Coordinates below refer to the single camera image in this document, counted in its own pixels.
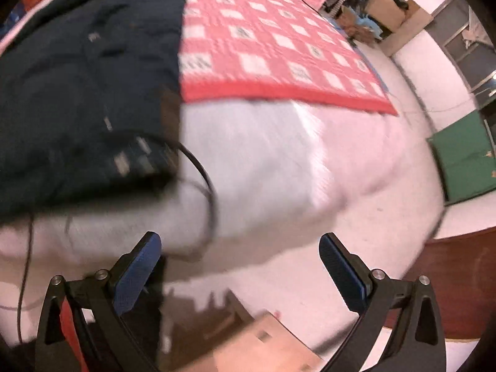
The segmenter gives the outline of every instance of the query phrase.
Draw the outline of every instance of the floor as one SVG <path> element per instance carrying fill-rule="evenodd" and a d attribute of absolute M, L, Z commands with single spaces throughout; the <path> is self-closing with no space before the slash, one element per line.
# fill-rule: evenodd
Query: floor
<path fill-rule="evenodd" d="M 435 238 L 443 239 L 494 227 L 495 207 L 496 190 L 450 206 Z"/>
<path fill-rule="evenodd" d="M 443 210 L 443 195 L 425 142 L 431 131 L 414 94 L 394 63 L 379 49 L 363 45 L 360 49 L 389 87 L 391 99 L 408 126 L 408 166 L 387 189 L 351 206 L 327 227 L 369 268 L 380 267 L 390 277 L 399 278 L 415 260 L 436 225 Z M 21 275 L 22 270 L 16 268 L 8 272 Z M 30 281 L 38 277 L 32 275 Z M 318 258 L 317 239 L 311 245 L 286 251 L 260 265 L 170 282 L 165 291 L 170 296 L 194 298 L 197 310 L 201 310 L 207 306 L 211 293 L 220 302 L 227 288 L 252 314 L 264 309 L 279 312 L 281 322 L 311 348 L 326 343 L 355 320 L 355 314 L 346 308 Z M 28 289 L 25 303 L 43 294 Z M 15 307 L 17 296 L 16 286 L 2 285 L 2 304 Z M 32 321 L 37 320 L 39 311 L 36 308 L 23 314 L 22 331 L 26 339 L 36 334 L 37 324 Z M 0 326 L 6 341 L 17 341 L 14 312 L 0 310 Z M 381 334 L 378 346 L 385 345 L 387 334 L 387 331 Z M 321 348 L 328 358 L 336 346 Z M 454 350 L 455 353 L 460 353 L 459 349 Z M 380 354 L 379 349 L 371 354 L 368 362 L 373 362 L 377 354 Z M 448 358 L 451 359 L 448 363 L 458 363 L 449 354 Z"/>

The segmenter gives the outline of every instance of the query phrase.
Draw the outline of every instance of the cardboard box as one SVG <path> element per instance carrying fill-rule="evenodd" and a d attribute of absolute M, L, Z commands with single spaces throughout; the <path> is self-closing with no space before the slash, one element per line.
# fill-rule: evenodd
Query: cardboard box
<path fill-rule="evenodd" d="M 321 362 L 279 320 L 264 313 L 178 372 L 310 372 Z"/>
<path fill-rule="evenodd" d="M 408 0 L 408 10 L 405 13 L 405 22 L 401 24 L 396 33 L 389 35 L 379 45 L 388 57 L 393 56 L 433 20 L 433 16 L 413 0 Z"/>
<path fill-rule="evenodd" d="M 188 303 L 187 299 L 186 302 L 180 299 L 179 306 L 185 311 L 183 320 L 177 320 L 177 312 L 169 309 L 169 312 L 176 313 L 176 321 L 172 330 L 168 370 L 179 370 L 200 359 L 253 323 L 254 318 L 230 290 L 225 295 L 223 307 L 215 306 L 213 296 L 210 299 L 207 309 L 202 312 L 194 312 L 194 301 Z"/>
<path fill-rule="evenodd" d="M 405 11 L 393 0 L 368 0 L 365 12 L 391 32 L 397 32 L 405 20 Z"/>

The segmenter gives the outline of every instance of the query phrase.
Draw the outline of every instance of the wooden cabinet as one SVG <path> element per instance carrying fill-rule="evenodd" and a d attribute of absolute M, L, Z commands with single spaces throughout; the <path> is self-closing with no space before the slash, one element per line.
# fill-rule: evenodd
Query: wooden cabinet
<path fill-rule="evenodd" d="M 496 189 L 496 160 L 479 112 L 473 111 L 434 134 L 436 155 L 448 204 Z"/>
<path fill-rule="evenodd" d="M 496 227 L 427 241 L 403 280 L 429 277 L 448 339 L 476 339 L 496 310 Z M 395 323 L 390 312 L 387 327 Z"/>

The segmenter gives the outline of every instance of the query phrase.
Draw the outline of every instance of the metal screw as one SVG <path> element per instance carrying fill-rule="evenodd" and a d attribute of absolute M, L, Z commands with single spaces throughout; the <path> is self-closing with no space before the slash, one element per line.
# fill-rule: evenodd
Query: metal screw
<path fill-rule="evenodd" d="M 372 275 L 376 280 L 383 280 L 384 277 L 386 276 L 386 273 L 376 268 L 375 270 L 372 271 Z"/>
<path fill-rule="evenodd" d="M 58 285 L 62 282 L 62 276 L 61 275 L 56 275 L 55 277 L 52 277 L 50 280 L 50 284 L 52 285 Z"/>
<path fill-rule="evenodd" d="M 430 279 L 426 277 L 425 275 L 421 275 L 418 280 L 424 284 L 424 285 L 429 285 L 431 283 Z"/>
<path fill-rule="evenodd" d="M 99 281 L 105 280 L 109 276 L 108 274 L 109 274 L 108 270 L 105 270 L 104 268 L 102 268 L 101 270 L 98 270 L 95 273 L 95 278 Z"/>

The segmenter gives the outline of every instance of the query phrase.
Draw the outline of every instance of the white bedsheet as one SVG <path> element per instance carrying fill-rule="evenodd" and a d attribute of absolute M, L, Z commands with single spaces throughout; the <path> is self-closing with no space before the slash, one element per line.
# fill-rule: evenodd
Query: white bedsheet
<path fill-rule="evenodd" d="M 49 1 L 16 25 L 0 52 Z M 218 241 L 249 241 L 252 232 L 259 236 L 285 220 L 296 226 L 301 218 L 333 217 L 394 177 L 403 132 L 395 116 L 294 101 L 210 101 L 186 105 L 182 113 L 182 142 L 219 196 Z M 181 177 L 202 183 L 186 160 Z M 202 243 L 207 206 L 197 189 L 185 185 L 160 198 L 132 196 L 38 215 L 33 255 L 74 263 L 115 259 L 148 230 L 161 235 L 165 252 L 188 253 Z M 292 233 L 305 232 L 295 227 Z M 26 220 L 2 226 L 0 255 L 23 259 L 26 241 Z"/>

